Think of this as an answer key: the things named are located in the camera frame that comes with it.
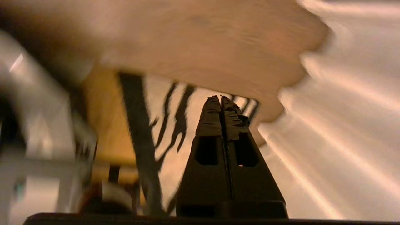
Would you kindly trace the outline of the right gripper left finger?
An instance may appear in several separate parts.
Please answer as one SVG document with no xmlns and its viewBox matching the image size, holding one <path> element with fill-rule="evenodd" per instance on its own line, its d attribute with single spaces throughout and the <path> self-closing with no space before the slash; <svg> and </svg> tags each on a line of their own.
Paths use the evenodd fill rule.
<svg viewBox="0 0 400 225">
<path fill-rule="evenodd" d="M 225 124 L 224 95 L 205 101 L 191 152 L 176 195 L 176 215 L 215 218 L 232 200 L 230 156 Z"/>
</svg>

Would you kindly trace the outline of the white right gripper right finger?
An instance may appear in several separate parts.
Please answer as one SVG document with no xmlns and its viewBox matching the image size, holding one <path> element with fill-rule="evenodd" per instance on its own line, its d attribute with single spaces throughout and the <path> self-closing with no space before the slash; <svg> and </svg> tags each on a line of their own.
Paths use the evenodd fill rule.
<svg viewBox="0 0 400 225">
<path fill-rule="evenodd" d="M 234 218 L 288 219 L 286 202 L 249 129 L 249 119 L 221 97 L 226 164 Z"/>
</svg>

